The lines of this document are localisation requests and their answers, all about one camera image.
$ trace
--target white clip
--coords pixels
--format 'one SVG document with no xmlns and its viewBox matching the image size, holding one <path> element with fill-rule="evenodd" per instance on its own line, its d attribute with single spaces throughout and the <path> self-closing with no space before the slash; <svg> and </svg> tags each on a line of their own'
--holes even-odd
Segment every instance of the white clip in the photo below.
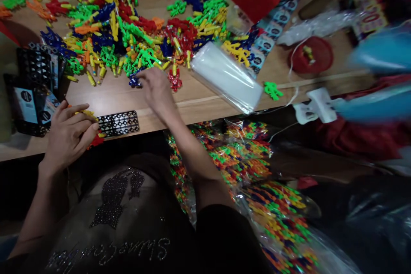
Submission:
<svg viewBox="0 0 411 274">
<path fill-rule="evenodd" d="M 304 125 L 320 118 L 323 123 L 337 120 L 337 113 L 332 107 L 332 100 L 326 88 L 307 92 L 309 104 L 293 104 L 298 123 Z"/>
</svg>

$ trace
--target right hand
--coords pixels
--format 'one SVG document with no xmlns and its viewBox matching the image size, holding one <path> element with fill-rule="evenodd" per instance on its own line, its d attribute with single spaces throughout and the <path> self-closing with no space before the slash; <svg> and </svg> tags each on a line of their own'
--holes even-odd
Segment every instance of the right hand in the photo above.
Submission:
<svg viewBox="0 0 411 274">
<path fill-rule="evenodd" d="M 147 104 L 164 124 L 180 117 L 170 82 L 162 70 L 152 67 L 139 72 L 136 77 L 140 78 Z"/>
</svg>

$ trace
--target black plastic bag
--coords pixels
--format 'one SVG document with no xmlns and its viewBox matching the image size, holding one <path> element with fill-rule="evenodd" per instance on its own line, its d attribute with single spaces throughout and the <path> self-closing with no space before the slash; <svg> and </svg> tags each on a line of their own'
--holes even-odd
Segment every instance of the black plastic bag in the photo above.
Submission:
<svg viewBox="0 0 411 274">
<path fill-rule="evenodd" d="M 309 222 L 364 273 L 411 273 L 411 178 L 361 176 L 302 192 L 322 217 Z"/>
</svg>

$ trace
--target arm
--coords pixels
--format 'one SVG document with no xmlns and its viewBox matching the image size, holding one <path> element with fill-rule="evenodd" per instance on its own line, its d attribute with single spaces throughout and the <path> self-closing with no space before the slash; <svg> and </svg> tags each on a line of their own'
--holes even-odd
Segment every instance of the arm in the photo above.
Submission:
<svg viewBox="0 0 411 274">
<path fill-rule="evenodd" d="M 32 252 L 41 238 L 68 212 L 67 180 L 63 170 L 77 160 L 94 139 L 98 124 L 77 111 L 87 104 L 57 108 L 51 121 L 48 146 L 39 164 L 37 190 L 9 258 Z"/>
<path fill-rule="evenodd" d="M 140 72 L 137 77 L 141 78 L 148 105 L 176 140 L 187 173 L 193 180 L 197 211 L 211 204 L 233 207 L 221 173 L 181 119 L 165 74 L 158 68 L 150 68 Z"/>
</svg>

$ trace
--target stack of plastic bags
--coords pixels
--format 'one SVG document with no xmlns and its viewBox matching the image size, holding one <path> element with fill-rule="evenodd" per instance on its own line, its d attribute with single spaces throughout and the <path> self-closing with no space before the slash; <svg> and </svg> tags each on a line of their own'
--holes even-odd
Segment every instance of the stack of plastic bags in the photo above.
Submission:
<svg viewBox="0 0 411 274">
<path fill-rule="evenodd" d="M 354 263 L 306 217 L 319 217 L 318 206 L 309 198 L 273 181 L 268 159 L 273 152 L 265 140 L 275 129 L 263 122 L 213 120 L 190 125 L 227 183 L 233 202 L 252 224 L 263 253 L 274 273 L 360 273 Z M 171 172 L 175 195 L 193 225 L 196 223 L 194 189 L 173 136 Z"/>
</svg>

